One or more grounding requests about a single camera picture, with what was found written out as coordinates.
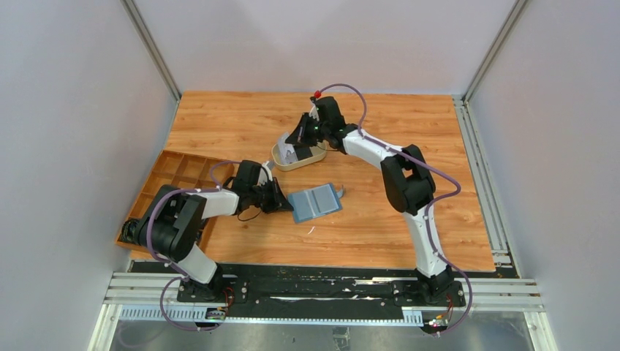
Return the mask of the cream oval plastic tray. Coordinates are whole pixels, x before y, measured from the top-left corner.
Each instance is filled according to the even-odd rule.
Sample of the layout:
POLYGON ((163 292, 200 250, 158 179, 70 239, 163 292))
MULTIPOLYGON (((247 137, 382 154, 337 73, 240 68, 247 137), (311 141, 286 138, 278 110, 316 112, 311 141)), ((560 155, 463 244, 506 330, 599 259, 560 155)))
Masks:
POLYGON ((275 168, 287 172, 322 161, 327 156, 326 146, 321 142, 312 147, 294 147, 292 154, 282 156, 279 144, 276 144, 271 149, 271 157, 275 168))

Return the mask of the blue leather card holder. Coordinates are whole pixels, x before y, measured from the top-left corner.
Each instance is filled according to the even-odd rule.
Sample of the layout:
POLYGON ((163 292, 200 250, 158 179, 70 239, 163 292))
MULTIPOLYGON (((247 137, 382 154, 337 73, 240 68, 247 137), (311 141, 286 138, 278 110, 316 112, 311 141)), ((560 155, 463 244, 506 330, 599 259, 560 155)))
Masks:
POLYGON ((343 208, 341 198, 344 194, 344 186, 337 188, 334 184, 328 183, 293 192, 288 195, 287 200, 294 208, 292 212, 294 222, 300 224, 340 211, 343 208))

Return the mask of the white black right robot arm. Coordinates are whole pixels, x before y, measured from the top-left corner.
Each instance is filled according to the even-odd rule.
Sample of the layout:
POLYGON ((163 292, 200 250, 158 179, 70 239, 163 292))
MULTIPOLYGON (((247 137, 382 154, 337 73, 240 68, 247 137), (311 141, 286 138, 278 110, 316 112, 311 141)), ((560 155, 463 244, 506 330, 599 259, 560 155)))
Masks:
POLYGON ((314 96, 311 101, 312 109, 300 117, 286 142, 317 146, 325 141, 380 170, 387 200, 403 216, 413 242, 417 283, 412 296, 429 305, 457 298, 461 286, 440 247, 433 209, 436 184, 421 150, 386 143, 346 123, 334 97, 314 96))

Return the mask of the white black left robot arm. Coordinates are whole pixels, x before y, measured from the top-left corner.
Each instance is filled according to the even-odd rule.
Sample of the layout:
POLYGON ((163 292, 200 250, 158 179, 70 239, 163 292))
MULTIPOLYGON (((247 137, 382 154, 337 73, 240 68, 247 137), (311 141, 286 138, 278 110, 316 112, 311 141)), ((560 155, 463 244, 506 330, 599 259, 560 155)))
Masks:
POLYGON ((126 220, 121 229, 122 237, 168 264, 190 293, 207 301, 218 299, 228 288, 220 264, 198 246, 206 222, 237 216, 251 207, 264 214, 294 210, 267 164, 243 160, 237 166, 234 176, 213 188, 162 186, 146 212, 126 220))

